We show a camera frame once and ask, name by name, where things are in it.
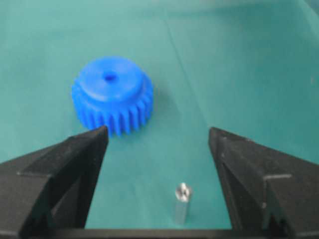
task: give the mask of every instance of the black plastic part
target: black plastic part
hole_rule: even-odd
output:
[[[101,127],[0,164],[0,237],[84,227],[107,143]]]
[[[212,128],[215,160],[232,226],[319,238],[319,166]]]
[[[55,230],[32,239],[274,239],[267,232],[235,230]]]

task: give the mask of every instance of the blue gear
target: blue gear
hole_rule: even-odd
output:
[[[153,86],[133,62],[105,57],[89,63],[72,86],[72,100],[82,124],[106,125],[109,135],[130,134],[145,125],[153,111]]]

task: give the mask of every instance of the green surface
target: green surface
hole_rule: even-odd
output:
[[[111,138],[88,228],[229,228],[211,126],[319,162],[319,19],[302,0],[0,1],[0,160],[85,131],[70,91],[89,61],[127,57],[150,76],[154,113]]]

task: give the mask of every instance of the gear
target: gear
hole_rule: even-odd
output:
[[[130,134],[145,125],[153,111],[153,86],[133,62],[105,57],[89,63],[72,86],[72,100],[82,124],[106,125],[109,135]]]

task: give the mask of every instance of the silver cylinder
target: silver cylinder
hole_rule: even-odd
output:
[[[186,221],[192,189],[186,183],[181,183],[175,190],[176,206],[175,206],[175,222],[183,225]]]

